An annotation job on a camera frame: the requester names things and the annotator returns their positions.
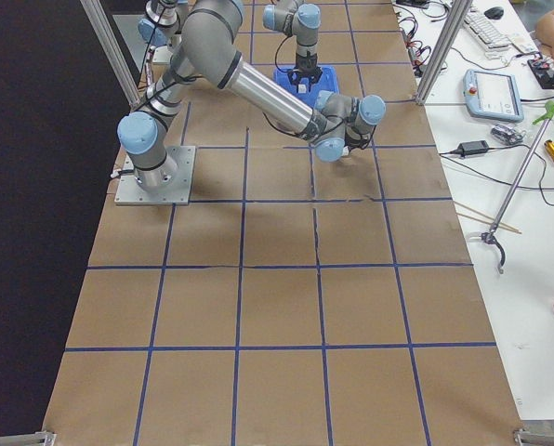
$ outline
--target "computer mouse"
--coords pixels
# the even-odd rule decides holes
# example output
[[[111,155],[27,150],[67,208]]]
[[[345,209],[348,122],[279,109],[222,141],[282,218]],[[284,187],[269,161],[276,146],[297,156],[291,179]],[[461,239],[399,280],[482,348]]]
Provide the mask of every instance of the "computer mouse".
[[[483,13],[485,17],[487,17],[490,20],[500,20],[502,19],[502,16],[504,16],[504,8],[503,7],[491,7],[487,11]]]

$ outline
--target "black cable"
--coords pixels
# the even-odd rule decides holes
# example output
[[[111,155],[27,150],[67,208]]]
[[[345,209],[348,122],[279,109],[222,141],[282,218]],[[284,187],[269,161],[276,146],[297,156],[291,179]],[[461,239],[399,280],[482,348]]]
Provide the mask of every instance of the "black cable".
[[[417,55],[418,55],[420,58],[422,57],[422,54],[423,54],[424,51],[426,51],[426,50],[428,51],[428,55],[425,56],[425,57],[421,60],[421,62],[419,62],[419,65],[422,65],[422,64],[426,63],[426,61],[429,59],[430,55],[432,54],[432,48],[431,48],[430,45],[427,45],[427,46],[424,46],[424,47],[422,47],[422,48],[419,48],[419,50],[418,50]]]
[[[372,127],[372,132],[370,132],[370,137],[361,146],[357,147],[356,149],[360,149],[363,151],[366,147],[368,147],[368,145],[370,144],[370,141],[374,137],[375,132],[376,132],[376,126]]]
[[[281,128],[277,127],[277,125],[275,125],[274,123],[272,123],[269,119],[269,116],[267,116],[267,114],[265,112],[262,113],[262,115],[265,117],[265,119],[267,120],[267,123],[273,128],[273,130],[277,130],[279,133],[282,133],[284,135],[287,135],[289,137],[293,137],[293,138],[299,138],[300,134],[299,133],[290,133],[290,132],[286,132],[285,130],[282,130]],[[323,137],[324,135],[326,135],[327,133],[329,132],[332,132],[333,130],[335,130],[336,128],[338,128],[340,125],[342,125],[343,123],[345,123],[345,119],[339,117],[339,116],[336,116],[336,115],[333,115],[333,114],[330,114],[330,115],[327,115],[327,116],[324,116],[325,118],[339,118],[340,121],[333,127],[333,128],[329,128],[328,130],[324,130],[320,135],[317,135],[316,137],[314,137],[315,139],[316,138],[320,138],[320,137]]]
[[[529,146],[527,144],[518,143],[518,144],[512,144],[510,146],[488,147],[488,151],[503,151],[505,149],[513,149],[515,147],[526,147],[527,149],[529,149]],[[446,151],[444,153],[439,153],[439,155],[455,155],[455,154],[456,154],[455,151]]]
[[[299,134],[297,134],[297,133],[286,132],[285,130],[282,130],[281,128],[277,127],[274,123],[272,123],[270,121],[269,116],[267,116],[267,114],[265,112],[263,112],[262,115],[265,117],[265,119],[267,120],[267,123],[271,126],[271,128],[273,130],[276,130],[279,133],[281,133],[283,135],[287,135],[289,137],[293,137],[293,138],[298,138],[299,137]]]
[[[494,178],[494,177],[490,177],[488,175],[485,175],[483,172],[480,172],[479,170],[475,170],[474,168],[472,167],[469,167],[468,165],[466,164],[463,164],[463,163],[460,163],[458,162],[457,160],[454,160],[453,158],[450,158],[448,156],[445,156],[444,153],[439,153],[439,156],[447,161],[450,161],[451,163],[455,163],[455,164],[458,164],[460,165],[461,167],[473,172],[474,174],[477,174],[479,175],[480,177],[483,177],[485,179],[489,179],[490,181],[493,181],[494,183],[498,183],[498,184],[503,184],[505,186],[512,186],[511,183],[508,183],[506,181],[502,181],[501,179],[497,179],[497,178]],[[536,191],[536,190],[539,190],[539,187],[535,187],[535,188],[532,188],[532,187],[529,187],[529,186],[519,186],[517,189],[519,190],[529,190],[529,191]],[[554,188],[543,188],[543,191],[545,192],[552,192],[554,191]]]
[[[416,33],[417,33],[417,28],[419,27],[418,23],[417,23],[417,20],[415,18],[412,18],[412,17],[405,17],[401,20],[399,20],[399,26],[401,27],[401,29],[403,30],[403,27],[401,26],[402,23],[404,21],[409,21],[410,23],[412,23],[412,28],[410,31],[407,31],[405,32],[405,34],[407,34],[407,45],[409,45],[409,43],[414,39],[414,37],[416,36]]]
[[[159,19],[153,23],[153,31],[151,32],[151,37],[149,37],[149,42],[147,42],[147,46],[145,47],[143,61],[140,63],[140,78],[142,78],[143,76],[143,70],[145,69],[145,60],[147,60],[147,53],[149,53],[149,48],[151,48],[151,42],[153,41],[153,37],[155,36],[155,32],[157,31],[157,27],[159,26],[159,22],[162,21],[162,17],[164,16],[165,10],[167,9],[167,7],[162,8],[162,12],[159,14]]]
[[[277,70],[279,70],[280,72],[284,72],[284,73],[287,73],[287,70],[284,70],[282,68],[279,67],[279,64],[277,63],[277,57],[279,56],[279,51],[281,51],[281,48],[282,46],[284,45],[284,43],[290,39],[292,36],[291,35],[288,35],[287,37],[285,37],[281,43],[279,44],[279,46],[277,46],[277,50],[275,51],[275,68]]]
[[[548,99],[554,99],[554,96],[548,96],[547,98],[539,98],[539,99],[521,99],[521,102],[540,102],[542,100],[548,100]]]
[[[197,79],[202,79],[204,76],[202,75],[196,75],[196,76],[189,76],[189,77],[180,77],[179,80],[175,80],[174,82],[172,82],[171,84],[168,84],[166,85],[164,88],[162,88],[161,90],[159,91],[156,91],[153,96],[151,96],[150,98],[148,98],[147,100],[145,100],[142,104],[140,104],[135,110],[133,110],[133,112],[138,112],[140,109],[142,109],[143,107],[151,104],[151,101],[154,100],[158,95],[161,95],[163,92],[165,92],[168,88],[171,88],[172,86],[176,85],[176,84],[181,84],[181,85],[187,85],[187,84],[190,84],[194,81],[196,81]]]
[[[444,12],[442,12],[437,16],[433,16],[433,15],[427,14],[426,9],[422,9],[422,14],[424,14],[426,17],[430,17],[431,19],[436,19],[432,21],[439,21],[439,20],[446,19],[446,16],[448,16],[448,6],[442,2],[437,2],[436,0],[430,0],[430,3],[434,5],[440,5],[441,7],[444,8]]]
[[[488,72],[493,72],[495,70],[502,70],[503,68],[506,68],[508,65],[503,65],[502,67],[495,67],[495,68],[487,68],[487,67],[484,67],[483,65],[480,65],[479,63],[477,62],[474,62],[473,60],[469,60],[467,59],[465,56],[463,56],[463,53],[460,52],[458,49],[456,49],[455,47],[451,46],[451,49],[453,49],[454,51],[456,51],[458,53],[458,55],[461,57],[462,60],[464,60],[465,62],[468,62],[472,65],[475,65],[476,67],[478,68],[481,68],[482,70],[486,70]]]
[[[542,182],[544,181],[544,177],[546,176],[546,169],[547,169],[547,162],[546,160],[541,156],[539,155],[538,153],[535,154],[535,156],[537,158],[539,158],[539,161],[542,162],[542,164],[544,165],[543,167],[543,170],[542,170],[542,173],[541,173],[541,177],[539,178],[539,182],[537,183],[537,185],[539,186],[539,193],[541,194],[541,199],[544,201],[545,204],[547,204],[548,206],[552,206],[554,207],[554,203],[550,203],[547,198],[546,198],[546,194],[544,193],[544,188],[542,187]]]

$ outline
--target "metal bracket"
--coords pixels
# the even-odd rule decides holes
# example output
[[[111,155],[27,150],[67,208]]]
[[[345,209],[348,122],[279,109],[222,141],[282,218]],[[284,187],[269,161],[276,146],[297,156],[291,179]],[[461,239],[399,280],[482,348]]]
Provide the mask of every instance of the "metal bracket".
[[[515,442],[519,446],[536,444],[538,446],[554,446],[554,436],[532,434],[526,430],[520,429],[514,432]]]
[[[35,432],[29,435],[0,437],[0,446],[54,446],[56,434],[52,432]]]
[[[120,177],[115,203],[119,206],[188,204],[196,147],[170,146],[167,148],[167,155],[178,165],[176,175],[167,185],[158,190],[144,190],[133,175],[123,175]],[[123,169],[133,169],[129,157],[126,157]]]

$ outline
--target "black background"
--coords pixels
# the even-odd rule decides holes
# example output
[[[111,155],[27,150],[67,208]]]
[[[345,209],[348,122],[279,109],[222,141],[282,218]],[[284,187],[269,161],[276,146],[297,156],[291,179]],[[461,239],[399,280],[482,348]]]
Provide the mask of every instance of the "black background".
[[[128,112],[78,0],[0,1],[0,436],[42,427]]]

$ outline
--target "computer keyboard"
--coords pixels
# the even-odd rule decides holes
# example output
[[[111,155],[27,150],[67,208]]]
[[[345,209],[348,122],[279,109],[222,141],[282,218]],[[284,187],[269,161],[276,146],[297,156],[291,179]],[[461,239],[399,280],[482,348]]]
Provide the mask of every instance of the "computer keyboard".
[[[463,26],[486,53],[501,53],[510,49],[510,40],[476,7],[471,7]]]

